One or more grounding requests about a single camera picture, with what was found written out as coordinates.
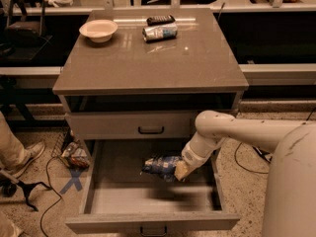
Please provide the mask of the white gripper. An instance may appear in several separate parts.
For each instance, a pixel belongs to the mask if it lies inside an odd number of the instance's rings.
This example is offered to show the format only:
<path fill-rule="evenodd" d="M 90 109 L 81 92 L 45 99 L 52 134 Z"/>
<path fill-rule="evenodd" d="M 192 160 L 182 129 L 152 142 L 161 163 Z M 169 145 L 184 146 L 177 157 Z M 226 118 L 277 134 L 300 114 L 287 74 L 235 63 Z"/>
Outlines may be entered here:
<path fill-rule="evenodd" d="M 196 168 L 202 166 L 210 157 L 211 153 L 220 147 L 220 139 L 216 137 L 205 137 L 198 132 L 182 150 L 182 159 L 175 168 L 174 176 L 182 181 Z"/>

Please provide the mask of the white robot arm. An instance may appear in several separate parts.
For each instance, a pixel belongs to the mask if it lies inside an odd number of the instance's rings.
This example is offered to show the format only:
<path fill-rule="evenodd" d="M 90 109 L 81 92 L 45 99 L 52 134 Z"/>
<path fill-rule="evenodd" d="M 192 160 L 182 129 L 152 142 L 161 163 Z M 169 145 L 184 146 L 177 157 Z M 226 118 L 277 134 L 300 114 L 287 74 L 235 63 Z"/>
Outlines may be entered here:
<path fill-rule="evenodd" d="M 204 111 L 182 150 L 175 176 L 182 180 L 203 165 L 226 138 L 273 154 L 262 237 L 316 237 L 316 122 L 239 119 Z"/>

